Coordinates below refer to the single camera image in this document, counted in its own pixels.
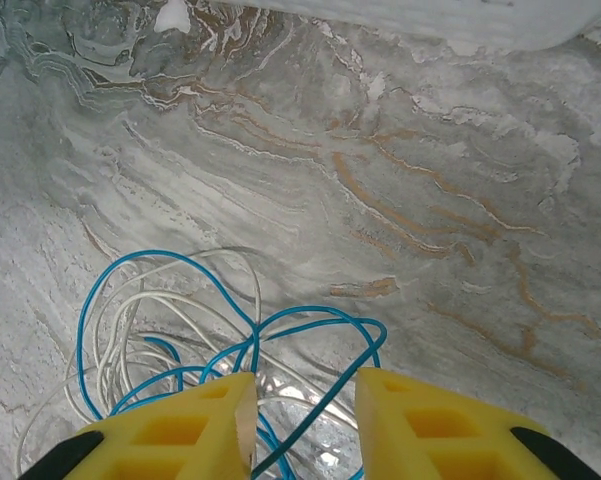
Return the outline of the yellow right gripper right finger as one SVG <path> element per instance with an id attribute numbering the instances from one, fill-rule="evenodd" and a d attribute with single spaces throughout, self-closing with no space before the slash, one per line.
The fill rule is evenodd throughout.
<path id="1" fill-rule="evenodd" d="M 380 368 L 356 374 L 367 479 L 596 479 L 538 423 Z"/>

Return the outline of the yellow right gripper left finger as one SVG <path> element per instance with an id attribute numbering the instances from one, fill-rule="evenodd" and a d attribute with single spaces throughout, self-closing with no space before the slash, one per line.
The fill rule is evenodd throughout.
<path id="1" fill-rule="evenodd" d="M 112 415 L 58 443 L 22 479 L 248 479 L 255 377 L 235 373 Z"/>

